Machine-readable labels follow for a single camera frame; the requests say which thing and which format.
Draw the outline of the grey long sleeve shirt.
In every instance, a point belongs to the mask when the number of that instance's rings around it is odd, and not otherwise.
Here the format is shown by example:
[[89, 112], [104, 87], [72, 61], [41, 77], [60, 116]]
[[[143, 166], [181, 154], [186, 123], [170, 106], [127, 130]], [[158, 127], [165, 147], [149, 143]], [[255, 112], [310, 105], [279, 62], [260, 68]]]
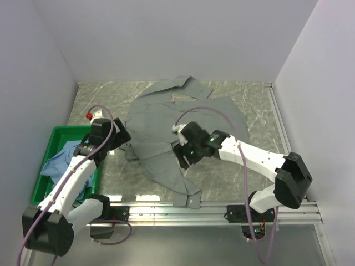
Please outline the grey long sleeve shirt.
[[222, 132], [249, 141], [246, 118], [234, 101], [211, 93], [193, 77], [158, 81], [131, 102], [126, 116], [127, 159], [138, 160], [151, 182], [172, 190], [175, 207], [200, 208], [202, 189], [181, 170], [212, 156]]

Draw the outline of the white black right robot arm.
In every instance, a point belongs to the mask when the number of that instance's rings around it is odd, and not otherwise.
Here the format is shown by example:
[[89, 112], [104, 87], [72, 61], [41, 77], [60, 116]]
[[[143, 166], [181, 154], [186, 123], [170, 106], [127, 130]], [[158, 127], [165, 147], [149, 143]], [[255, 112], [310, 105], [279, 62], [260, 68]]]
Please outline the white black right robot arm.
[[302, 157], [295, 152], [269, 152], [219, 130], [209, 134], [195, 122], [174, 125], [172, 132], [179, 138], [174, 152], [181, 167], [187, 169], [203, 157], [215, 157], [245, 166], [273, 183], [247, 198], [244, 214], [249, 221], [258, 221], [267, 210], [278, 206], [298, 209], [313, 181]]

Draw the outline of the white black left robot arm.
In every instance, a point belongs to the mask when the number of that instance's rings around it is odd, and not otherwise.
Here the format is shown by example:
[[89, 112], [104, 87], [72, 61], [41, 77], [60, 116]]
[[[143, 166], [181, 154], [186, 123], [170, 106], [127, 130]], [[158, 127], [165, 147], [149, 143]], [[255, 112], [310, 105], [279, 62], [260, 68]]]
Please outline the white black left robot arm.
[[78, 207], [72, 205], [109, 151], [130, 139], [120, 119], [92, 119], [90, 132], [76, 146], [59, 182], [37, 207], [24, 211], [22, 246], [61, 257], [68, 253], [75, 235], [88, 223], [110, 220], [112, 210], [107, 196], [91, 194]]

